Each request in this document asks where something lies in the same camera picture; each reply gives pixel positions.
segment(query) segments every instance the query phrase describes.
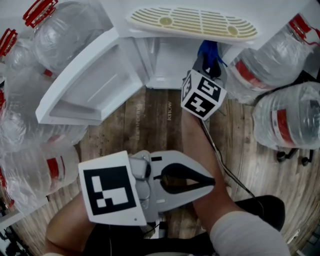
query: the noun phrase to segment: refrigerator vent cover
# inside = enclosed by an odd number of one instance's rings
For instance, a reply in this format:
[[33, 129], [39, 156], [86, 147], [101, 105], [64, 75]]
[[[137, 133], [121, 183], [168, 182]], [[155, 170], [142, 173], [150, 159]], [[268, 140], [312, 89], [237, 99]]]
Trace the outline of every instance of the refrigerator vent cover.
[[218, 11], [191, 8], [146, 7], [135, 10], [127, 20], [135, 26], [167, 33], [214, 40], [255, 39], [259, 32], [249, 21]]

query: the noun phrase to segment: chair wheel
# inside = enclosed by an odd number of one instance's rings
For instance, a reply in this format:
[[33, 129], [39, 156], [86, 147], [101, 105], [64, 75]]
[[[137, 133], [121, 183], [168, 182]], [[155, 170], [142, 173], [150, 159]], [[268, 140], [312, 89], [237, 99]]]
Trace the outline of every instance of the chair wheel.
[[286, 160], [286, 152], [284, 151], [278, 151], [276, 153], [276, 159], [279, 163], [282, 163], [283, 161]]
[[309, 163], [309, 158], [308, 158], [308, 157], [303, 157], [303, 158], [301, 159], [301, 164], [302, 164], [303, 166], [307, 166], [308, 163]]

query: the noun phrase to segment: wooden floor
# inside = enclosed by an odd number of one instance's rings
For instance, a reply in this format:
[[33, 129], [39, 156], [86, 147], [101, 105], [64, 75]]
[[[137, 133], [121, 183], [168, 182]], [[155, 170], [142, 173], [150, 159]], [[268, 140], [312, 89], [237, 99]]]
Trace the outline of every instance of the wooden floor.
[[[275, 195], [286, 206], [282, 234], [287, 240], [297, 229], [300, 236], [290, 250], [306, 242], [320, 217], [320, 161], [318, 151], [313, 163], [299, 165], [299, 153], [284, 163], [277, 163], [275, 151], [257, 144], [253, 137], [251, 106], [226, 100], [209, 121], [210, 134], [221, 150], [223, 160], [236, 176], [256, 195]], [[141, 89], [100, 126], [91, 127], [80, 143], [81, 160], [127, 150], [150, 152], [182, 149], [180, 92]], [[232, 198], [242, 200], [248, 194], [232, 180]], [[44, 251], [46, 226], [53, 215], [79, 192], [77, 180], [50, 196], [50, 203], [18, 222], [14, 228], [30, 246], [35, 256]], [[168, 214], [169, 236], [190, 238], [202, 232], [191, 206]]]

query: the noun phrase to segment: blue object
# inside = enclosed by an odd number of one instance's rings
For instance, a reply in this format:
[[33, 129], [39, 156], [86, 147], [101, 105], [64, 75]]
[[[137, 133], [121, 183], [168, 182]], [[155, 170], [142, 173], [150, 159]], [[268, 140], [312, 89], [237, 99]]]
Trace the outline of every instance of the blue object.
[[217, 42], [204, 40], [200, 45], [198, 55], [200, 53], [203, 53], [203, 55], [206, 56], [207, 63], [205, 66], [208, 68], [212, 68], [214, 66], [215, 59], [226, 67], [228, 66], [219, 56]]

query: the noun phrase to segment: white sleeve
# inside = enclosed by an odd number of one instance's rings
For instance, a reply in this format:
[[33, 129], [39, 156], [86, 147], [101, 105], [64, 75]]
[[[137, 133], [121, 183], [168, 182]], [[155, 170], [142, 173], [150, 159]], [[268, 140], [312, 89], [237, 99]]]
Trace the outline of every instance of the white sleeve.
[[276, 229], [244, 211], [222, 216], [212, 227], [210, 240], [220, 256], [290, 256]]

